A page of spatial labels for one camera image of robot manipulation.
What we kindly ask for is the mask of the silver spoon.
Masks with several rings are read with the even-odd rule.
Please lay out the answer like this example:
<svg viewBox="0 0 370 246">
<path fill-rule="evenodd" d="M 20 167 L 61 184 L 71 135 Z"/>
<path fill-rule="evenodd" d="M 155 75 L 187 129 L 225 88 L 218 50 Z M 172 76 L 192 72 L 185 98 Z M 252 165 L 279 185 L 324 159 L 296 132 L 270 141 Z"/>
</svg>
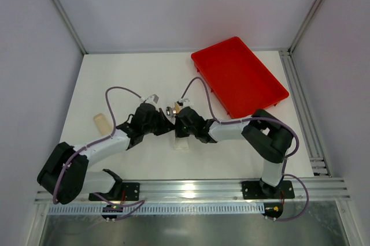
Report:
<svg viewBox="0 0 370 246">
<path fill-rule="evenodd" d="M 166 114 L 168 117 L 175 117 L 177 115 L 177 111 L 175 107 L 167 106 L 166 107 Z"/>
</svg>

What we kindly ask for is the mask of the gold knife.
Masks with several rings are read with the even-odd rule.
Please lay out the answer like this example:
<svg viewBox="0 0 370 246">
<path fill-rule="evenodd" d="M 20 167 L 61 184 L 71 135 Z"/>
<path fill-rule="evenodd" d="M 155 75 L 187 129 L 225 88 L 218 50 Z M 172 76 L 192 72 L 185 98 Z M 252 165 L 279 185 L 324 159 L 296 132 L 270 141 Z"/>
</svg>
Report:
<svg viewBox="0 0 370 246">
<path fill-rule="evenodd" d="M 175 102 L 173 106 L 173 114 L 178 114 L 180 110 L 181 110 L 181 106 L 177 102 Z"/>
</svg>

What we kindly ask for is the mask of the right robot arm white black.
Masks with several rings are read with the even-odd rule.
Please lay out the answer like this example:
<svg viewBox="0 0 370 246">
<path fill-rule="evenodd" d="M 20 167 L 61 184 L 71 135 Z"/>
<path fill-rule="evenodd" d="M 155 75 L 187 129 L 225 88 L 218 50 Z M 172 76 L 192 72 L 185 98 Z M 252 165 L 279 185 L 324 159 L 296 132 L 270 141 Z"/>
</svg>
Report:
<svg viewBox="0 0 370 246">
<path fill-rule="evenodd" d="M 236 121 L 204 119 L 194 109 L 185 107 L 175 115 L 175 136 L 194 136 L 202 143 L 245 140 L 264 160 L 259 180 L 267 198 L 277 197 L 282 190 L 286 153 L 294 135 L 284 123 L 263 109 Z"/>
</svg>

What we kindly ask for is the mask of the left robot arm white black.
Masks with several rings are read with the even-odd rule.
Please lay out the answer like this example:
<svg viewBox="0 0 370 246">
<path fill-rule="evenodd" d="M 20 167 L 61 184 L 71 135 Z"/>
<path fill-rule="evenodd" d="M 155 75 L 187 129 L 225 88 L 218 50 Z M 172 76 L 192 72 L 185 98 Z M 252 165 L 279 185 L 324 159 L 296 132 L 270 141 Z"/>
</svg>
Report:
<svg viewBox="0 0 370 246">
<path fill-rule="evenodd" d="M 89 172 L 88 168 L 111 155 L 135 147 L 145 135 L 163 135 L 174 130 L 174 123 L 162 109 L 142 103 L 132 118 L 114 128 L 114 134 L 85 146 L 57 144 L 37 176 L 37 182 L 53 196 L 53 201 L 68 204 L 80 194 L 90 200 L 121 200 L 125 190 L 122 178 L 110 169 Z"/>
</svg>

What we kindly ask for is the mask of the white paper napkin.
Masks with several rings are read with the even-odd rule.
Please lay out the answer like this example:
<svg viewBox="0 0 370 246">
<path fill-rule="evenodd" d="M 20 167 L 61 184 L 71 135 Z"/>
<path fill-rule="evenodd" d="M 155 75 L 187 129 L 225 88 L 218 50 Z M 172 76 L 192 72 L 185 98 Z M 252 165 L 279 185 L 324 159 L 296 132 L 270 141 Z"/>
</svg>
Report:
<svg viewBox="0 0 370 246">
<path fill-rule="evenodd" d="M 168 117 L 171 123 L 175 124 L 176 117 Z M 174 149 L 176 151 L 187 151 L 189 150 L 188 137 L 176 137 L 174 139 Z"/>
</svg>

